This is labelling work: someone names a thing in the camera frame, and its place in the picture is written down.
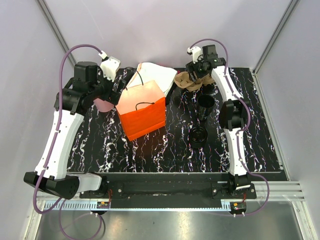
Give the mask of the brown pulp cup carrier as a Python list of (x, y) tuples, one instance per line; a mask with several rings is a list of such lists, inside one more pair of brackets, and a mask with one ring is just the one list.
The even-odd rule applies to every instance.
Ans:
[(187, 71), (178, 73), (174, 77), (174, 83), (181, 89), (188, 90), (189, 92), (197, 91), (201, 88), (203, 83), (201, 81), (193, 82)]

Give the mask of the orange paper bag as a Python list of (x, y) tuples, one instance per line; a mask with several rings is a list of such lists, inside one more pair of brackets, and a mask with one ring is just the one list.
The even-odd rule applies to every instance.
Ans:
[(127, 86), (115, 106), (124, 133), (129, 141), (138, 139), (165, 126), (166, 98), (154, 79)]

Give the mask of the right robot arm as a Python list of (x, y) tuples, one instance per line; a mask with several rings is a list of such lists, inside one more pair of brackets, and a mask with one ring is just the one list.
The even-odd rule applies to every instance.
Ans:
[(227, 60), (218, 57), (214, 44), (202, 48), (192, 45), (187, 53), (192, 56), (192, 61), (186, 65), (190, 78), (195, 81), (210, 76), (221, 94), (223, 104), (218, 121), (226, 135), (229, 151), (227, 192), (230, 197), (239, 198), (251, 185), (243, 140), (244, 128), (250, 122), (247, 104), (231, 80)]

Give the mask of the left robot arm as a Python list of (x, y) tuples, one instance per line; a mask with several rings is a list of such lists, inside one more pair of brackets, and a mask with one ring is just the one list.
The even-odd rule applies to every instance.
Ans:
[(23, 181), (40, 191), (66, 200), (77, 193), (90, 191), (103, 198), (108, 186), (96, 173), (67, 173), (68, 159), (76, 133), (84, 117), (100, 99), (117, 105), (127, 82), (121, 80), (113, 89), (121, 62), (110, 57), (97, 64), (80, 61), (74, 66), (72, 87), (57, 94), (51, 132), (40, 162), (34, 171), (26, 172)]

